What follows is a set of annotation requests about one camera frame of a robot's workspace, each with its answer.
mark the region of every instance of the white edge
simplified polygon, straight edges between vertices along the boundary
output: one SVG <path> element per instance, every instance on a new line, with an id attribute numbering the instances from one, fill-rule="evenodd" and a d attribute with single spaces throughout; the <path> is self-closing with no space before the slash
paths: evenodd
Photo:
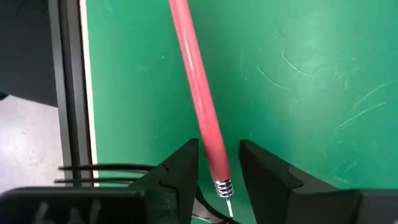
<path id="1" fill-rule="evenodd" d="M 91 162 L 97 164 L 97 148 L 94 128 L 94 104 L 93 104 L 93 85 L 91 82 L 91 63 L 90 50 L 88 43 L 88 24 L 87 24 L 87 6 L 86 0 L 80 0 L 80 21 L 81 21 L 81 36 L 83 42 L 83 58 L 86 75 L 86 94 L 87 94 L 87 109 L 88 109 L 88 123 L 90 129 L 90 144 L 91 144 Z M 98 178 L 98 171 L 93 171 L 93 177 Z"/>

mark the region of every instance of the gray floor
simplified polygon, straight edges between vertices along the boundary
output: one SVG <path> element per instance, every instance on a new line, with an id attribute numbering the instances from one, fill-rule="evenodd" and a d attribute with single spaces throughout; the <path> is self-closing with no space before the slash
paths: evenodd
<path id="1" fill-rule="evenodd" d="M 63 178 L 58 109 L 7 97 L 0 101 L 0 192 Z"/>

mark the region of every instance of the black cable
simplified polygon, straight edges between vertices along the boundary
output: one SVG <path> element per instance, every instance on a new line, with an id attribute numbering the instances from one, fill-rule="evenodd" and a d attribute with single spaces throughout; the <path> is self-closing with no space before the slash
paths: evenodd
<path id="1" fill-rule="evenodd" d="M 138 178 L 135 177 L 102 177 L 102 178 L 80 178 L 80 179 L 56 179 L 56 184 L 80 184 L 80 183 L 111 183 L 131 184 Z"/>
<path id="2" fill-rule="evenodd" d="M 151 171 L 154 166 L 151 165 L 139 165 L 139 164 L 95 164 L 95 165 L 82 165 L 82 166 L 63 166 L 59 167 L 59 170 L 70 170 L 70 171 L 125 171 L 135 172 L 140 174 L 146 174 Z"/>

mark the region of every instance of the metal tip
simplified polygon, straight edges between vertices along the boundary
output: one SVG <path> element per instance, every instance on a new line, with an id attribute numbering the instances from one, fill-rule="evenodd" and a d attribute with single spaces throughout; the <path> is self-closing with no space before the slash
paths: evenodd
<path id="1" fill-rule="evenodd" d="M 228 212 L 230 217 L 234 217 L 234 214 L 232 213 L 232 205 L 231 205 L 231 201 L 229 198 L 226 198 L 226 205 L 228 206 Z"/>

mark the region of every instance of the black jaw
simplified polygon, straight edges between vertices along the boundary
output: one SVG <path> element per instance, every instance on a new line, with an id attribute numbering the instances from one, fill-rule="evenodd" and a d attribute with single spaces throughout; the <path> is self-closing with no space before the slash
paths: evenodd
<path id="1" fill-rule="evenodd" d="M 272 224 L 391 224 L 396 190 L 338 190 L 249 140 L 239 149 L 256 221 Z"/>

